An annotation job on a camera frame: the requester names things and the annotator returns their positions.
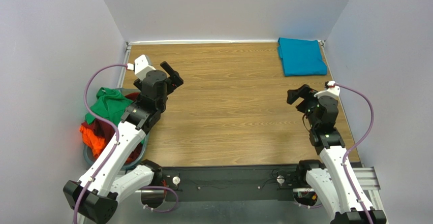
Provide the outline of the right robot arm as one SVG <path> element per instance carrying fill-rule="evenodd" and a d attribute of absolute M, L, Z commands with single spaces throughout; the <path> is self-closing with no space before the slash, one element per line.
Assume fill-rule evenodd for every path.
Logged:
<path fill-rule="evenodd" d="M 296 109 L 310 125 L 309 137 L 318 161 L 300 161 L 300 181 L 310 186 L 327 211 L 331 223 L 387 223 L 383 210 L 368 199 L 349 161 L 350 150 L 335 127 L 341 88 L 328 81 L 325 90 L 307 84 L 287 92 L 287 103 L 299 98 Z"/>

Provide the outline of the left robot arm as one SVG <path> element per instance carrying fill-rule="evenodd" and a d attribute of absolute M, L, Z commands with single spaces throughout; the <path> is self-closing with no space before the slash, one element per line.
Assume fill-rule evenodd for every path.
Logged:
<path fill-rule="evenodd" d="M 177 193 L 163 184 L 162 168 L 152 161 L 138 165 L 117 178 L 130 153 L 147 136 L 166 110 L 168 95 L 183 85 L 178 71 L 167 62 L 155 69 L 147 61 L 138 61 L 123 67 L 134 71 L 134 85 L 141 91 L 137 99 L 125 109 L 118 125 L 109 123 L 115 134 L 90 169 L 78 181 L 69 180 L 63 189 L 71 209 L 73 223 L 80 217 L 95 223 L 107 223 L 119 203 L 137 190 Z"/>

